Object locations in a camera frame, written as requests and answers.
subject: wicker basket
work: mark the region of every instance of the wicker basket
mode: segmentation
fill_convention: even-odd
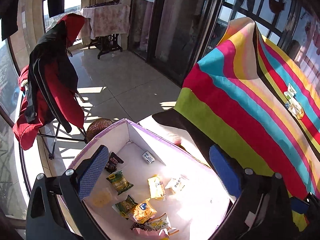
[[[113,122],[110,119],[99,118],[95,120],[92,124],[89,125],[87,129],[87,140],[90,142],[93,137],[95,137],[98,133],[103,131],[108,126],[112,125]]]

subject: tile floor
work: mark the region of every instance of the tile floor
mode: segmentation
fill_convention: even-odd
[[[97,49],[83,49],[70,58],[79,77],[78,91],[86,100],[84,128],[96,119],[128,118],[139,122],[143,118],[174,106],[180,88],[129,51],[109,53],[97,59]],[[57,121],[45,127],[45,133],[54,135]],[[58,136],[83,138],[73,126],[70,134],[60,127]],[[53,139],[46,138],[49,149]],[[43,164],[53,176],[61,175],[74,157],[85,146],[84,142],[58,140],[54,160]]]

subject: yellow snack bag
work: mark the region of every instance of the yellow snack bag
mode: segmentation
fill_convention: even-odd
[[[139,224],[145,223],[149,218],[154,216],[157,211],[150,205],[149,198],[142,203],[136,205],[127,216],[134,222]]]
[[[163,182],[158,175],[148,179],[151,198],[165,200],[165,190]]]

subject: green snack bag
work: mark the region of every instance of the green snack bag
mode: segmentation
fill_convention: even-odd
[[[133,187],[133,184],[129,183],[122,174],[122,170],[115,171],[107,177],[107,180],[118,191],[118,195],[127,191]]]
[[[138,203],[134,201],[134,199],[128,195],[127,199],[124,201],[121,201],[115,205],[113,205],[113,209],[120,213],[121,216],[123,216],[125,219],[129,219],[129,217],[126,215],[131,209],[133,209]]]

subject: pink tablecloth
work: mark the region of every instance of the pink tablecloth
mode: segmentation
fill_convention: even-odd
[[[86,18],[81,29],[81,38],[108,36],[115,33],[129,34],[130,6],[124,4],[83,8],[81,14]]]

